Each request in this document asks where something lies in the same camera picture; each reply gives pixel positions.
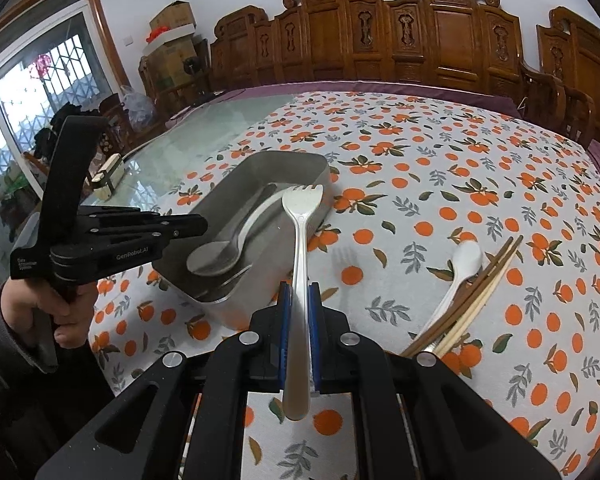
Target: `metal fork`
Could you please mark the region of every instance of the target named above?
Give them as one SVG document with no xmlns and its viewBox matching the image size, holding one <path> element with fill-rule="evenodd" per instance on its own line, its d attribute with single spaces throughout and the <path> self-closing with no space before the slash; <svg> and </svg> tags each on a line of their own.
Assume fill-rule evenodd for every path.
<svg viewBox="0 0 600 480">
<path fill-rule="evenodd" d="M 313 387 L 308 318 L 306 224 L 322 200 L 322 186 L 296 186 L 282 195 L 282 207 L 296 228 L 293 295 L 286 351 L 286 378 L 282 407 L 289 420 L 309 413 Z"/>
</svg>

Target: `person's hand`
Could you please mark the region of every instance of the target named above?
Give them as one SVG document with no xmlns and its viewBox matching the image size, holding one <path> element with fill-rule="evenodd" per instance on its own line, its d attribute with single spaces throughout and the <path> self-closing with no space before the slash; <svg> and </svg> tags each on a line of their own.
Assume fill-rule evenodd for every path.
<svg viewBox="0 0 600 480">
<path fill-rule="evenodd" d="M 7 280 L 2 288 L 0 309 L 8 327 L 21 341 L 33 347 L 38 344 L 33 330 L 33 309 L 51 314 L 59 325 L 54 339 L 62 348 L 78 348 L 86 341 L 93 305 L 98 299 L 96 283 L 80 285 L 73 303 L 67 303 L 44 280 Z"/>
</svg>

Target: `red decoration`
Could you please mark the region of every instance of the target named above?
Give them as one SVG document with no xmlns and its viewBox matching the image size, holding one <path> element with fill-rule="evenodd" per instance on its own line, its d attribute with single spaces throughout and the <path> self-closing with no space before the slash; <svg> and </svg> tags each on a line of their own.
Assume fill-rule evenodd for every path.
<svg viewBox="0 0 600 480">
<path fill-rule="evenodd" d="M 167 30 L 171 29 L 169 27 L 165 27 L 164 25 L 154 28 L 154 30 L 151 31 L 151 34 L 149 34 L 149 37 L 146 39 L 146 42 L 151 43 L 153 40 L 155 40 L 155 38 L 160 36 L 163 32 L 166 32 Z"/>
<path fill-rule="evenodd" d="M 51 66 L 51 56 L 49 54 L 40 54 L 36 60 L 32 63 L 30 72 L 33 72 L 33 68 L 38 72 L 38 77 L 42 79 L 49 72 Z"/>
</svg>

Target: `plastic bag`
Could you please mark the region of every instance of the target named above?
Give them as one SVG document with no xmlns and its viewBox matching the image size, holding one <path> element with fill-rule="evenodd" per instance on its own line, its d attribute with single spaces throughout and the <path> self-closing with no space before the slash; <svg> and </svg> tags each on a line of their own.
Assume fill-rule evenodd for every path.
<svg viewBox="0 0 600 480">
<path fill-rule="evenodd" d="M 122 105 L 129 111 L 129 123 L 139 133 L 154 122 L 154 103 L 146 95 L 135 92 L 131 86 L 123 86 L 121 90 Z"/>
</svg>

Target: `black plastic mount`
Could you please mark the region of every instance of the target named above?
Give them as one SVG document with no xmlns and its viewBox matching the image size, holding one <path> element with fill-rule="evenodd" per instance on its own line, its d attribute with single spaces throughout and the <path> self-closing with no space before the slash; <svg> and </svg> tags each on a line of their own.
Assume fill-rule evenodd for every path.
<svg viewBox="0 0 600 480">
<path fill-rule="evenodd" d="M 288 285 L 249 333 L 159 358 L 60 449 L 37 480 L 240 478 L 248 392 L 277 394 Z M 558 480 L 558 471 L 433 354 L 387 354 L 310 286 L 320 393 L 350 392 L 360 480 Z"/>
<path fill-rule="evenodd" d="M 133 207 L 78 206 L 106 118 L 67 117 L 56 144 L 36 225 L 11 252 L 14 279 L 44 278 L 70 299 L 76 285 L 157 260 L 173 238 L 200 236 L 197 214 L 160 216 Z"/>
</svg>

